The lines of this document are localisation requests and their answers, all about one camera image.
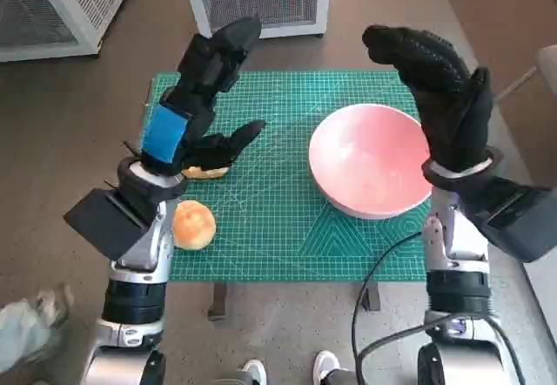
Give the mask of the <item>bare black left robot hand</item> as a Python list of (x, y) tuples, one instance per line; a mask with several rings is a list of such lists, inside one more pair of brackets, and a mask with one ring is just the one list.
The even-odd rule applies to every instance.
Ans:
[(178, 82), (153, 110), (141, 150), (143, 166), (154, 173), (190, 179), (215, 179), (229, 171), (239, 154), (263, 131), (256, 119), (231, 135), (209, 135), (217, 95), (238, 81), (239, 70), (258, 41), (262, 23), (242, 17), (211, 37), (196, 34), (183, 55)]

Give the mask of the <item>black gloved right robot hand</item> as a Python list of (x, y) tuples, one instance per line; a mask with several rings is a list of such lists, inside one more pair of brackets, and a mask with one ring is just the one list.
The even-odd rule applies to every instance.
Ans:
[(369, 58), (393, 66), (413, 95), (433, 162), (464, 172), (489, 159), (493, 110), (490, 71), (469, 71), (453, 45), (427, 30), (368, 26), (362, 35)]

